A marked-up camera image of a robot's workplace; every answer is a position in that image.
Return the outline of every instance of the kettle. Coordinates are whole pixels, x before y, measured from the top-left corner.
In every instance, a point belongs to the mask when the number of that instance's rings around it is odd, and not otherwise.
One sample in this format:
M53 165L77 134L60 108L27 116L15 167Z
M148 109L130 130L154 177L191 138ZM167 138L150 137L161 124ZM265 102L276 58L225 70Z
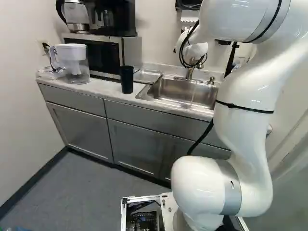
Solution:
M89 16L82 0L57 0L56 10L59 17L73 33L88 33Z
M85 44L58 44L51 46L51 65L54 69L62 68L66 79L71 84L84 84L90 80L90 70Z

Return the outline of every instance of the faucet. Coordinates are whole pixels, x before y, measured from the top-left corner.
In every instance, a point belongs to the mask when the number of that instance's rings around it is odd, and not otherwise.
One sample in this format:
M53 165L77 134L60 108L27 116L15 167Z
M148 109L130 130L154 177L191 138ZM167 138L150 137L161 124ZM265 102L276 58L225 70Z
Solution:
M186 79L187 80L191 80L193 78L193 71L194 71L194 67L188 68L188 71L186 73Z
M196 65L198 61L199 61L199 60L197 60L197 59L195 59L195 58L193 57L193 58L191 58L191 59L189 60L189 64L190 64L190 65ZM195 81L198 81L198 82L203 83L202 80L193 79L193 71L194 71L195 68L201 69L201 68L203 68L203 64L202 64L202 65L199 65L199 67L196 67L196 66L195 66L195 67L190 67L190 68L188 68L185 78L175 76L174 79L178 79L178 80L195 80Z

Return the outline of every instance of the black band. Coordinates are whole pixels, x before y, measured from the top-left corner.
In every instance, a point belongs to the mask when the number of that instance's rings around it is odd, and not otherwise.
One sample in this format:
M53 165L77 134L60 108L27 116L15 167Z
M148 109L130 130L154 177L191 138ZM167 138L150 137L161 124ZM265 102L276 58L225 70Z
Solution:
M245 42L245 43L251 43L253 41L256 41L257 39L261 38L268 31L268 29L271 27L271 25L274 23L275 19L277 18L277 15L278 15L280 7L281 7L281 4L282 4L282 0L279 0L278 6L277 6L277 10L276 10L276 12L274 14L274 17L272 18L272 20L269 23L269 25L265 28L265 30L259 36L257 36L255 39L253 39L253 40L251 40L249 42Z
M248 107L241 107L241 106L234 105L232 103L225 103L225 102L222 102L222 101L219 101L219 100L216 100L216 102L221 104L221 105L227 106L228 108L236 108L236 109L242 109L242 110L245 110L245 111L258 112L258 113L264 113L264 114L273 114L274 113L274 111L264 111L264 110L253 109L253 108L248 108Z

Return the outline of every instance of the black tumbler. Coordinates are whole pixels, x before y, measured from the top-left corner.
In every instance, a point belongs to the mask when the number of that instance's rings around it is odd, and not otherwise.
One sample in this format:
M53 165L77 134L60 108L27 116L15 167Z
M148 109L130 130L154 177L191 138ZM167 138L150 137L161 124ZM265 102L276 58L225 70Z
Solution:
M121 66L120 75L121 75L122 92L124 94L133 93L134 67L133 66Z

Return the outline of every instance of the stainless steel sink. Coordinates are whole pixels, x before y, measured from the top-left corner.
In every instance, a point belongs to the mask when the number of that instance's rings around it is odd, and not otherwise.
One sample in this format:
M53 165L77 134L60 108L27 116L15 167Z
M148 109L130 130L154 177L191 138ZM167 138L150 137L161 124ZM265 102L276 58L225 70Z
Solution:
M219 84L210 85L201 81L162 76L152 86L142 89L136 98L196 111L208 111L214 109L218 86Z

